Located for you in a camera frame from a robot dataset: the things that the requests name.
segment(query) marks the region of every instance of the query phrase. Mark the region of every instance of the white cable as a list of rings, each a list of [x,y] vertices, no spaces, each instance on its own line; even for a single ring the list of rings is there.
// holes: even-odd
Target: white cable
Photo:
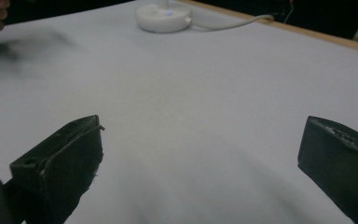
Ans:
[[[274,21],[274,17],[272,15],[261,15],[261,16],[253,17],[251,20],[248,20],[248,21],[240,21],[240,22],[230,24],[230,25],[220,25],[220,26],[216,25],[216,26],[213,26],[211,24],[205,24],[205,23],[195,22],[195,21],[192,21],[191,24],[195,25],[195,26],[198,26],[200,28],[206,29],[206,30],[219,31],[219,30],[227,30],[227,29],[232,29],[232,28],[237,28],[237,27],[240,27],[240,26],[244,26],[244,25],[250,24],[250,23],[252,23],[254,21],[260,20],[260,19],[267,19],[267,20]]]
[[[295,10],[295,4],[293,4],[293,2],[290,2],[290,12],[289,14],[287,14],[286,19],[284,19],[284,24],[287,23],[287,21],[289,20],[289,17],[292,15],[293,11]]]

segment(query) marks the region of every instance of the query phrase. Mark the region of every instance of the white round device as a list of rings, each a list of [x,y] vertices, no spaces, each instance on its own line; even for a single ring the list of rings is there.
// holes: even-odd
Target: white round device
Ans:
[[[136,11],[136,22],[149,32],[173,33],[190,25],[191,9],[174,3],[166,7],[150,4]]]

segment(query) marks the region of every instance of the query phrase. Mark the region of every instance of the wire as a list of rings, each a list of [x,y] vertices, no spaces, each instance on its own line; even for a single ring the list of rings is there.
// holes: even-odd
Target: wire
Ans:
[[[287,21],[289,20],[289,17],[292,15],[293,11],[295,10],[295,4],[293,2],[294,2],[294,0],[290,0],[290,11],[286,16],[286,19],[284,19],[284,22],[283,22],[284,24],[287,23]]]
[[[206,29],[206,30],[219,31],[219,30],[227,30],[227,29],[232,29],[232,28],[237,28],[237,27],[240,27],[240,26],[244,26],[244,25],[250,24],[250,23],[252,23],[254,21],[260,20],[260,19],[267,19],[267,20],[274,21],[274,17],[272,15],[261,15],[261,16],[253,17],[251,20],[248,20],[248,21],[241,21],[241,22],[237,22],[237,23],[234,23],[234,24],[230,24],[230,25],[213,26],[213,25],[210,25],[210,24],[204,24],[204,23],[201,23],[201,22],[194,22],[194,21],[191,21],[191,24],[195,25],[195,26],[198,26],[200,28]]]

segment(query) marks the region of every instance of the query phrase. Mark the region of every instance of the white table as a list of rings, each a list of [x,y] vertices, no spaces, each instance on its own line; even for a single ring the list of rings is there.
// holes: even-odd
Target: white table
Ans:
[[[358,50],[258,23],[150,34],[149,2],[0,33],[0,179],[98,114],[103,163],[68,224],[351,223],[296,156],[309,115],[358,131]]]

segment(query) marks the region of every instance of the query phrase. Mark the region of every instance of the cable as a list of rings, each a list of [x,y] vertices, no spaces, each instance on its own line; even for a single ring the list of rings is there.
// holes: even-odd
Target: cable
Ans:
[[[294,2],[294,0],[290,0],[290,11],[286,16],[286,19],[284,19],[284,22],[283,22],[284,24],[287,23],[287,21],[289,20],[289,17],[292,15],[293,11],[295,10],[295,4],[293,2]]]
[[[248,21],[241,21],[238,23],[230,24],[230,25],[212,26],[210,24],[203,24],[201,22],[194,22],[194,21],[191,21],[191,24],[198,26],[200,28],[206,29],[206,30],[219,31],[219,30],[227,30],[227,29],[244,26],[244,25],[250,24],[254,21],[260,20],[260,19],[267,19],[267,20],[274,21],[274,17],[272,15],[261,15],[261,16],[253,17],[251,20],[248,20]]]

